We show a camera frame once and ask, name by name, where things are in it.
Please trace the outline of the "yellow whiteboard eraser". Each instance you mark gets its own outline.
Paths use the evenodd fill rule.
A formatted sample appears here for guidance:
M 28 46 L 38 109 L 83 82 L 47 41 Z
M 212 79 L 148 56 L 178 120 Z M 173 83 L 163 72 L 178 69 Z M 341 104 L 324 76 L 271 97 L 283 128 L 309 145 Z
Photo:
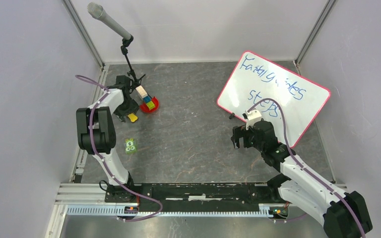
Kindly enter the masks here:
M 135 123 L 138 120 L 138 116 L 135 113 L 130 113 L 127 115 L 130 122 Z

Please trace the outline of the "pink framed whiteboard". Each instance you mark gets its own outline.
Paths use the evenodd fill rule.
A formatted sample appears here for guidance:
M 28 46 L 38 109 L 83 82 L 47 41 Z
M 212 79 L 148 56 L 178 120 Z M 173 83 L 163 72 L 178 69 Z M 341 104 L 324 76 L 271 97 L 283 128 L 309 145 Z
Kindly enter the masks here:
M 331 96 L 329 89 L 253 52 L 236 64 L 217 105 L 243 119 L 256 105 L 262 118 L 273 124 L 278 140 L 294 147 Z

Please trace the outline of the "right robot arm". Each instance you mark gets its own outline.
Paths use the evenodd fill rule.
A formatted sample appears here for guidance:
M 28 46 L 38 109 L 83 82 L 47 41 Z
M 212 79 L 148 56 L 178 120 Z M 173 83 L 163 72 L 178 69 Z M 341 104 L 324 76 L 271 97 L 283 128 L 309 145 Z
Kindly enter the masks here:
M 268 181 L 272 202 L 288 201 L 314 218 L 329 238 L 363 238 L 373 229 L 364 197 L 339 188 L 309 167 L 289 146 L 278 141 L 272 123 L 235 126 L 234 148 L 255 148 L 279 174 Z

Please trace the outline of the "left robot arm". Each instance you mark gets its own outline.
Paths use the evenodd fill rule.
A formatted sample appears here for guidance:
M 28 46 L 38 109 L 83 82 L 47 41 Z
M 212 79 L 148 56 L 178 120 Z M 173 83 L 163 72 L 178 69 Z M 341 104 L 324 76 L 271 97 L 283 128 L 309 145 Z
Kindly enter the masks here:
M 108 178 L 106 192 L 117 193 L 122 201 L 130 202 L 137 193 L 131 175 L 122 165 L 115 149 L 117 136 L 112 115 L 117 109 L 129 106 L 133 80 L 120 75 L 114 85 L 104 86 L 83 75 L 75 77 L 103 91 L 103 95 L 92 105 L 76 111 L 78 145 L 95 158 L 105 172 Z

